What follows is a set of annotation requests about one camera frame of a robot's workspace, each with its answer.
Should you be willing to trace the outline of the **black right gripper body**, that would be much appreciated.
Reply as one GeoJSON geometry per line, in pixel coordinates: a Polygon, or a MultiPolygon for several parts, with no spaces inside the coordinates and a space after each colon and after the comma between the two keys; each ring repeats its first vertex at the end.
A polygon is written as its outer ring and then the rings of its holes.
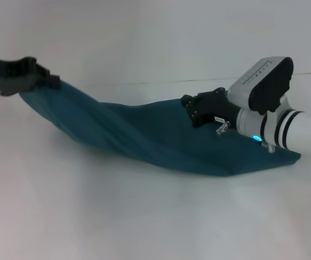
{"type": "Polygon", "coordinates": [[[237,117],[241,108],[228,101],[225,88],[199,93],[190,98],[190,119],[194,128],[209,123],[229,123],[237,128],[237,117]]]}

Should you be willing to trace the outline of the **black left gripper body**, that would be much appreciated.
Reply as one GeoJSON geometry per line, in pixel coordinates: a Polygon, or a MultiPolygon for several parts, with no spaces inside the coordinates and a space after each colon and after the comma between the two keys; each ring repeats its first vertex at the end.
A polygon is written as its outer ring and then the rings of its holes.
{"type": "Polygon", "coordinates": [[[41,77],[35,58],[25,57],[16,61],[0,60],[0,95],[12,96],[33,89],[41,77]]]}

